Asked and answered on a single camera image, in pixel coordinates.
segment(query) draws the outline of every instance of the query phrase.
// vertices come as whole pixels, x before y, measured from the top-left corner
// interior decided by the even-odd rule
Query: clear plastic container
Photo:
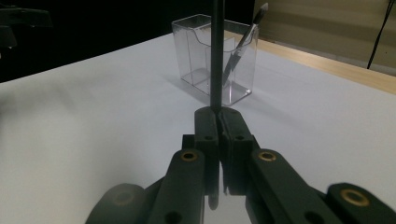
[[[210,23],[209,16],[200,14],[172,22],[180,77],[207,95],[210,94]],[[223,75],[223,105],[232,105],[253,91],[258,28],[238,47],[248,29],[246,24],[224,21],[223,71],[227,64],[232,69]],[[238,60],[230,60],[236,54],[240,55]]]

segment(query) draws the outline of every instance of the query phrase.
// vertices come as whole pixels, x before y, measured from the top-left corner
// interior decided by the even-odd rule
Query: black pen
[[[222,85],[224,86],[227,82],[228,76],[235,69],[245,50],[247,49],[247,43],[250,42],[254,29],[259,25],[262,17],[264,17],[265,12],[268,11],[268,3],[265,3],[260,7],[260,10],[257,12],[254,17],[253,23],[249,26],[241,41],[239,41],[238,46],[236,47],[236,51],[231,55],[230,60],[227,62],[227,65],[224,69],[224,73],[222,76]]]

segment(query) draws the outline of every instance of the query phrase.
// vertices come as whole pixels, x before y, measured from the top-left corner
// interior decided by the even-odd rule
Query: transparent acrylic box
[[[228,79],[223,81],[223,105],[232,105],[252,93],[258,28],[253,30],[251,38],[243,46],[236,48],[248,28],[246,24],[224,21],[223,71],[232,55],[241,48],[244,52],[239,61],[233,64],[234,69],[229,73]],[[194,15],[173,21],[172,29],[180,77],[209,95],[211,18]]]

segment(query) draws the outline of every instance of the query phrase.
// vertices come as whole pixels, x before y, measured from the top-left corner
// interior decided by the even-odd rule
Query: table surface
[[[280,56],[258,50],[232,106],[260,146],[316,189],[348,182],[396,209],[396,96]],[[179,78],[172,35],[1,83],[0,223],[84,223],[111,187],[146,188],[208,104]],[[205,223],[249,223],[243,201],[221,195]]]

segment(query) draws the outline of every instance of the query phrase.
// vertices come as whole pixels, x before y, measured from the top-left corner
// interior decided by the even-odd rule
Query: black cable
[[[382,31],[384,30],[385,24],[387,23],[390,11],[392,10],[392,7],[393,7],[393,3],[395,3],[395,0],[389,1],[388,8],[387,8],[387,13],[385,14],[385,19],[384,19],[384,22],[382,23],[381,30],[379,31],[378,36],[376,37],[376,41],[375,41],[375,44],[374,44],[373,52],[372,52],[372,55],[370,57],[370,61],[367,64],[367,69],[370,69],[370,66],[371,66],[371,64],[373,62],[373,58],[374,58],[375,52],[376,52],[376,47],[378,47],[379,39],[381,38]]]

